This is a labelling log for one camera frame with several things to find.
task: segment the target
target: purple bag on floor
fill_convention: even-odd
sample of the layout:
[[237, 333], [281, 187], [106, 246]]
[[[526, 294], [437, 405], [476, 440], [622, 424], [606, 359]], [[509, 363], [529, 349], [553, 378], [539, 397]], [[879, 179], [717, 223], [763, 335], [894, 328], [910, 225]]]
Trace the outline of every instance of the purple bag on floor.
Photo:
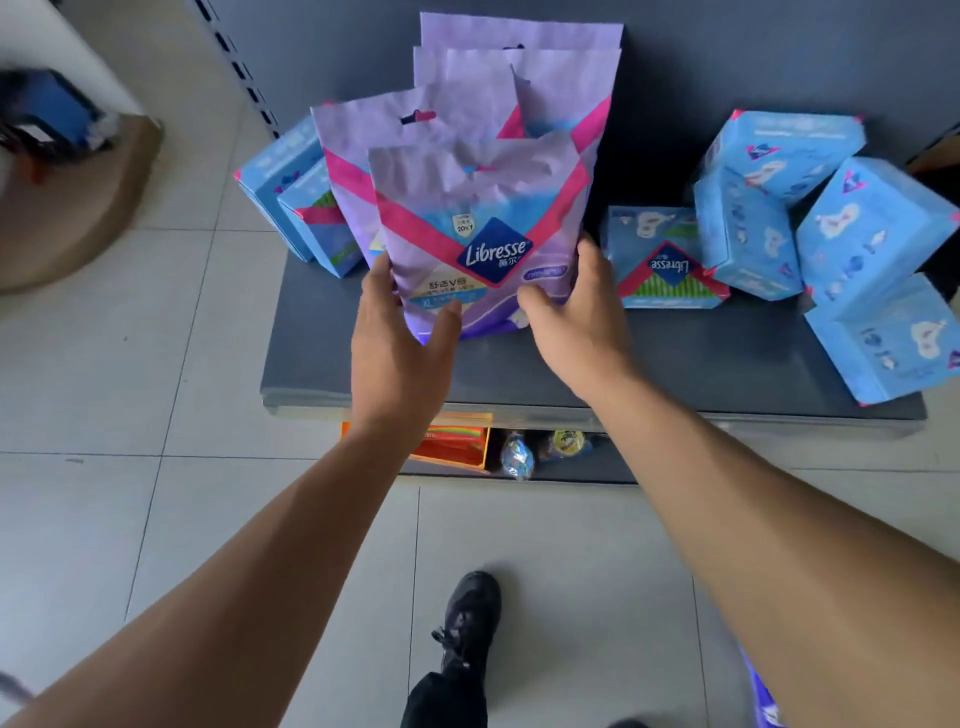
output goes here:
[[593, 179], [597, 147], [610, 114], [619, 49], [607, 51], [414, 48], [414, 83], [467, 79], [508, 63], [527, 135], [565, 129]]
[[450, 301], [463, 337], [527, 326], [516, 291], [570, 295], [589, 183], [568, 132], [371, 149], [380, 221], [407, 326], [421, 341]]
[[620, 47], [622, 35], [622, 23], [541, 23], [507, 17], [420, 14], [420, 44], [427, 48], [610, 50]]
[[333, 197], [368, 263], [383, 250], [367, 161], [371, 147], [523, 137], [514, 75], [506, 63], [491, 65], [483, 78], [430, 84], [311, 111]]

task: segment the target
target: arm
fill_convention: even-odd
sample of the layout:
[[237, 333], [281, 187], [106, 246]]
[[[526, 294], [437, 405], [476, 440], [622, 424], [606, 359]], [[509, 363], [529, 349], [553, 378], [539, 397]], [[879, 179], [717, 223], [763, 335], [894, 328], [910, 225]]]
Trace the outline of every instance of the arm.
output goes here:
[[380, 504], [449, 390], [459, 308], [422, 347], [391, 287], [383, 255], [353, 334], [349, 435], [10, 728], [280, 723]]
[[960, 565], [755, 455], [635, 369], [609, 263], [558, 308], [520, 292], [547, 364], [603, 422], [789, 725], [947, 725]]

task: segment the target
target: pant leg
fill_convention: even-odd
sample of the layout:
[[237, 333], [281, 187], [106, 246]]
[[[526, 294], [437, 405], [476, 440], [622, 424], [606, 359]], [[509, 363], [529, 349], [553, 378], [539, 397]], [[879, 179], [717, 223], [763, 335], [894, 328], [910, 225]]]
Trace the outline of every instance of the pant leg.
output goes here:
[[487, 728], [483, 683], [456, 667], [429, 673], [410, 691], [400, 728]]

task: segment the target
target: shoe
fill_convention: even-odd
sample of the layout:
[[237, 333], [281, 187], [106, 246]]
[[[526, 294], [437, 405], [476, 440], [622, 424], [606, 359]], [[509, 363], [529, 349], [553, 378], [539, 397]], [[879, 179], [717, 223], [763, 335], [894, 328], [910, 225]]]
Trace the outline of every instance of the shoe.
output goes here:
[[460, 580], [446, 603], [443, 628], [432, 633], [444, 648], [442, 672], [464, 669], [483, 681], [500, 610], [500, 585], [490, 574], [472, 571]]

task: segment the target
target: blue box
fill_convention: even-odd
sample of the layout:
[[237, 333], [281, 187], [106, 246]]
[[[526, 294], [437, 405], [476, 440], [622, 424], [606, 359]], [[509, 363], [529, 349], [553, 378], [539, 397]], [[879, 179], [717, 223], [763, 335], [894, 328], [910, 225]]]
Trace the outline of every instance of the blue box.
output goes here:
[[866, 143], [854, 116], [737, 110], [710, 145], [703, 174], [730, 167], [790, 207]]
[[960, 324], [921, 273], [901, 280], [872, 315], [806, 319], [861, 404], [893, 400], [960, 375]]
[[833, 317], [872, 315], [960, 225], [960, 210], [883, 159], [851, 158], [797, 228], [807, 292]]
[[766, 301], [804, 290], [786, 206], [727, 167], [693, 185], [708, 275]]
[[363, 260], [344, 213], [333, 199], [326, 159], [321, 159], [287, 187], [280, 207], [317, 262], [342, 278]]
[[317, 137], [317, 128], [313, 117], [308, 115], [233, 173], [233, 178], [240, 182], [240, 188], [260, 208], [263, 216], [273, 224], [300, 260], [312, 260], [313, 254], [300, 239], [300, 234], [276, 198], [322, 158], [324, 150]]
[[627, 308], [715, 308], [730, 297], [700, 263], [692, 208], [613, 206], [600, 236]]

